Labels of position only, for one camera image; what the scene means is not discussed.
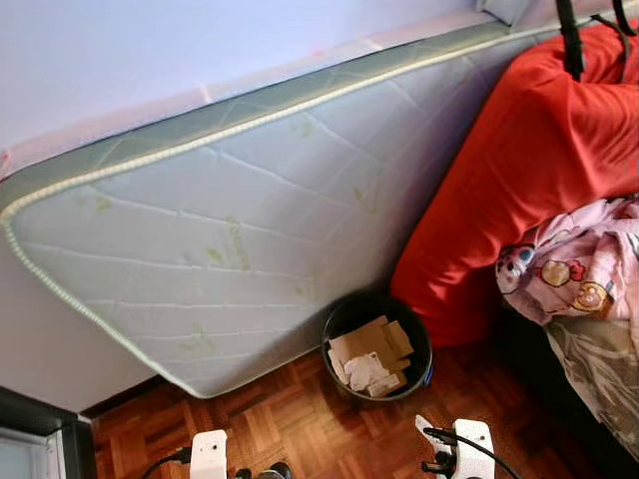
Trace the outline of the pink cartoon print blanket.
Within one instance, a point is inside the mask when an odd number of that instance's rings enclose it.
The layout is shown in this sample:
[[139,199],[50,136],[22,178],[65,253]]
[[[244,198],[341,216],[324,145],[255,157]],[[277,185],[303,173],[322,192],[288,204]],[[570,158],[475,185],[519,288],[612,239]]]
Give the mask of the pink cartoon print blanket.
[[539,325],[588,316],[622,325],[638,346],[638,209],[634,196],[604,198],[530,229],[498,253],[498,291]]

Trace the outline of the black round waste bin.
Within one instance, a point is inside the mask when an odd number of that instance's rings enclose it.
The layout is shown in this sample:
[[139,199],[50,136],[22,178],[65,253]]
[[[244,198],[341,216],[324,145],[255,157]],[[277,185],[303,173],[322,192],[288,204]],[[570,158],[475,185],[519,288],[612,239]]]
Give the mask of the black round waste bin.
[[[405,329],[407,336],[410,338],[414,352],[407,360],[398,360],[396,365],[385,365],[387,369],[401,374],[403,379],[402,386],[393,389],[385,397],[371,397],[364,395],[363,392],[351,391],[338,378],[339,373],[334,371],[331,360],[329,360],[327,342],[329,339],[355,331],[361,325],[370,323],[383,315],[386,316],[388,322],[401,324],[401,327]],[[324,339],[322,351],[324,351],[325,357],[328,359],[328,373],[332,375],[337,387],[347,396],[366,401],[387,402],[402,400],[402,398],[410,396],[415,389],[427,386],[432,380],[434,371],[433,348],[427,331],[421,324],[419,316],[410,310],[410,307],[403,305],[402,302],[393,299],[386,293],[368,290],[357,291],[349,293],[335,302],[325,320],[322,337]]]

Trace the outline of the bed with beige floral sheet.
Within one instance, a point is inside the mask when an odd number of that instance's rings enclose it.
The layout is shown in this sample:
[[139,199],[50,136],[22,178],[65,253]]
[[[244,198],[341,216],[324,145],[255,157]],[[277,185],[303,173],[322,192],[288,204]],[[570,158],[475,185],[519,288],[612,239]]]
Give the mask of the bed with beige floral sheet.
[[569,384],[630,459],[638,457],[639,357],[626,319],[555,316],[544,325]]

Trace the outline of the white paper scrap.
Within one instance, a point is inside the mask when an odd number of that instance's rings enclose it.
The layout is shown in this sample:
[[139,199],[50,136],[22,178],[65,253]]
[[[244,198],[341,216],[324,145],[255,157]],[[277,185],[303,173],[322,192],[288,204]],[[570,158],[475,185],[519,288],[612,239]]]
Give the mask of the white paper scrap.
[[434,427],[427,419],[424,418],[423,415],[418,414],[414,416],[414,428],[416,432],[421,434],[421,437],[430,444],[430,447],[432,447],[433,450],[439,451],[446,447],[446,443],[439,441],[437,437],[434,437],[432,434],[432,429]]

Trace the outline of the crumpled white tissue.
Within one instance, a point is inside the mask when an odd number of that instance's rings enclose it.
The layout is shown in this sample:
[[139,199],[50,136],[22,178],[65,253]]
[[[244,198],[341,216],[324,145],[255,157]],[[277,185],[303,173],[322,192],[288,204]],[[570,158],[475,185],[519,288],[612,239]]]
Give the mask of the crumpled white tissue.
[[339,365],[338,378],[355,392],[371,397],[385,397],[403,383],[401,374],[382,364],[377,352],[352,357]]

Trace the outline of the red fabric sofa cushion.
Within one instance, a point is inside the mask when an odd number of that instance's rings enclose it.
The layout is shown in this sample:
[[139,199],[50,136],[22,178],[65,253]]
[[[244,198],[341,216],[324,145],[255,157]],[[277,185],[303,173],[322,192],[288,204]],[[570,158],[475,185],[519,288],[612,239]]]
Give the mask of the red fabric sofa cushion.
[[585,70],[551,38],[517,55],[467,134],[398,259],[389,291],[437,347],[488,336],[498,253],[528,230],[639,189],[638,41],[580,33]]

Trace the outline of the black framed cabinet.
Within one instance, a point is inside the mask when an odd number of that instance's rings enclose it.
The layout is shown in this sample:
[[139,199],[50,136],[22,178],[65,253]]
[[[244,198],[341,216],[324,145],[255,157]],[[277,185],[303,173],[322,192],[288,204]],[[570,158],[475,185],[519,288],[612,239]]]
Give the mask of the black framed cabinet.
[[91,425],[0,386],[0,479],[96,479]]

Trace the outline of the large brown cardboard piece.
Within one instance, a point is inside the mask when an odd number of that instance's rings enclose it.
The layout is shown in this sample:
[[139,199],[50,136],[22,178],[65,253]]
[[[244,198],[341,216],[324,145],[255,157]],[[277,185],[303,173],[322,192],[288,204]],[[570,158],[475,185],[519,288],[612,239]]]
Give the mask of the large brown cardboard piece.
[[345,373],[345,365],[349,360],[366,354],[377,354],[382,365],[396,365],[398,357],[395,347],[387,339],[387,325],[388,320],[383,315],[355,331],[329,339],[328,356],[334,371]]

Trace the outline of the small brown cardboard piece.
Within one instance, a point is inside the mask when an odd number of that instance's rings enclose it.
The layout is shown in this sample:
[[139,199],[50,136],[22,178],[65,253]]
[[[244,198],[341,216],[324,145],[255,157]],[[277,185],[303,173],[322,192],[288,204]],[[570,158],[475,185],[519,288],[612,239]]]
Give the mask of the small brown cardboard piece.
[[414,352],[405,329],[398,322],[388,322],[383,326],[383,334],[395,360],[407,360]]

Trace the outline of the white quilted mattress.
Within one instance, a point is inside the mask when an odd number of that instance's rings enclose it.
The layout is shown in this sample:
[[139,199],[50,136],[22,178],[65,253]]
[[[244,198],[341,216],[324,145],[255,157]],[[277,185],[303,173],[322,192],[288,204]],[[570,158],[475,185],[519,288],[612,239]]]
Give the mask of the white quilted mattress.
[[224,395],[388,279],[494,84],[556,33],[491,20],[28,166],[0,243],[161,377]]

